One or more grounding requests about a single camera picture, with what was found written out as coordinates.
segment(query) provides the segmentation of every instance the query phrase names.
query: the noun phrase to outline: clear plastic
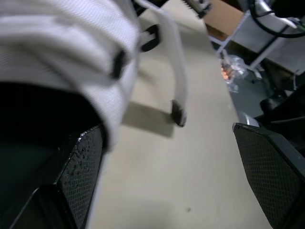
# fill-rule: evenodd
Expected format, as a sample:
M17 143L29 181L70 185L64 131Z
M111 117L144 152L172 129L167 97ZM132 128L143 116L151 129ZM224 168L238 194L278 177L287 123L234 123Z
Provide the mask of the clear plastic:
M235 55L228 55L222 52L221 71L228 90L233 93L238 92L238 85L234 83L236 79L244 79L248 75L248 71L244 60Z

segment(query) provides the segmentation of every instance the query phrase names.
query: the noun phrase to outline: white cloth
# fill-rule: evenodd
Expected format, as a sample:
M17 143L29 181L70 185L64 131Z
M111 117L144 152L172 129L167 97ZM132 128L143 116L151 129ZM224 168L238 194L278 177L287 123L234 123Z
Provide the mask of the white cloth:
M163 10L145 0L137 2L158 16L177 76L175 99L185 108L178 30ZM0 82L82 94L103 120L111 149L135 82L141 32L129 0L2 0ZM114 79L113 60L121 50L123 67Z

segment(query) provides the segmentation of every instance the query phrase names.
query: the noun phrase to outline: black textured pad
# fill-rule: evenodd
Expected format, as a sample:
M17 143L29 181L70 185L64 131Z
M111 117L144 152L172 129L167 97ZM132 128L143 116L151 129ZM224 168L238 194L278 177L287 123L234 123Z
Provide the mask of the black textured pad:
M101 155L102 136L96 127L82 134L60 178L60 187L79 229L83 227L90 206Z
M281 228L298 199L302 181L266 137L243 128L234 133L248 182L270 225Z

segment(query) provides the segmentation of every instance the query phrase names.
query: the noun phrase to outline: cardboard box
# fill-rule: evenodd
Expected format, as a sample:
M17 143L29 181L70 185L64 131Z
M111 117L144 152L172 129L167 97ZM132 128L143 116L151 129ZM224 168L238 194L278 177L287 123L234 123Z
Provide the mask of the cardboard box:
M203 21L208 25L209 34L223 41L232 35L244 13L222 0L211 0L211 3L213 7Z

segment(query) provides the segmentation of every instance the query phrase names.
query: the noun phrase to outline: white mesh fabric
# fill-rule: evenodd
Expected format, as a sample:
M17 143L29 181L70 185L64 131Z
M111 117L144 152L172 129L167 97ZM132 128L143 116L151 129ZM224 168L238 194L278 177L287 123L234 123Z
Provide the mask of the white mesh fabric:
M162 9L157 16L176 75L175 100L186 116L187 81L179 33ZM141 29L130 0L0 1L0 82L30 83L82 94L117 140L135 82ZM113 62L125 56L119 79Z

